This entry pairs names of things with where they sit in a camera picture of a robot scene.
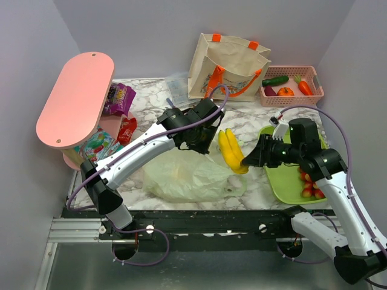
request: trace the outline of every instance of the canvas bag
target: canvas bag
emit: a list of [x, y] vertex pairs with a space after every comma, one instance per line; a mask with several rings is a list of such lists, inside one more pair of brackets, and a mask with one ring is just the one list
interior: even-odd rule
[[[257, 42], [220, 34], [200, 34], [188, 74], [189, 98], [205, 98], [219, 83], [229, 100], [253, 102], [271, 61], [270, 49]], [[224, 90], [213, 94], [224, 99]]]

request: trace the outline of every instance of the red snack package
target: red snack package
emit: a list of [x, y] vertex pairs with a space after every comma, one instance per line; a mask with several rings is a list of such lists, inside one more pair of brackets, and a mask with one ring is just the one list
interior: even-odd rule
[[133, 118], [124, 118], [122, 119], [119, 135], [117, 137], [117, 141], [122, 145], [127, 145], [132, 138], [133, 132], [137, 128], [137, 120]]

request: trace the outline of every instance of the clear plastic container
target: clear plastic container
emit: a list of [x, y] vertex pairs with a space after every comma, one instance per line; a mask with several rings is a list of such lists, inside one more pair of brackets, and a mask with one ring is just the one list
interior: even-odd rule
[[188, 72], [176, 73], [165, 78], [174, 106], [186, 108], [198, 103], [198, 98], [188, 98]]

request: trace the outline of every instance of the gray floor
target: gray floor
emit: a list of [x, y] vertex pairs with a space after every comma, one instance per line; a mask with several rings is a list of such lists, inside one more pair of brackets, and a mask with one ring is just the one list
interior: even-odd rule
[[[157, 259], [159, 253], [141, 253], [137, 262]], [[316, 260], [324, 254], [307, 243], [301, 255]], [[371, 289], [365, 282], [346, 284], [332, 262], [301, 265], [282, 259], [278, 253], [259, 251], [170, 253], [153, 267], [121, 266], [112, 262], [108, 244], [61, 244], [51, 272], [52, 290], [251, 290]]]

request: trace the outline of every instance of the cucumber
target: cucumber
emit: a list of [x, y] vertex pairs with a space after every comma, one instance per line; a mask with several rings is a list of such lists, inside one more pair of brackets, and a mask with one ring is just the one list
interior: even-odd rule
[[280, 86], [289, 80], [288, 76], [274, 77], [262, 81], [262, 86]]

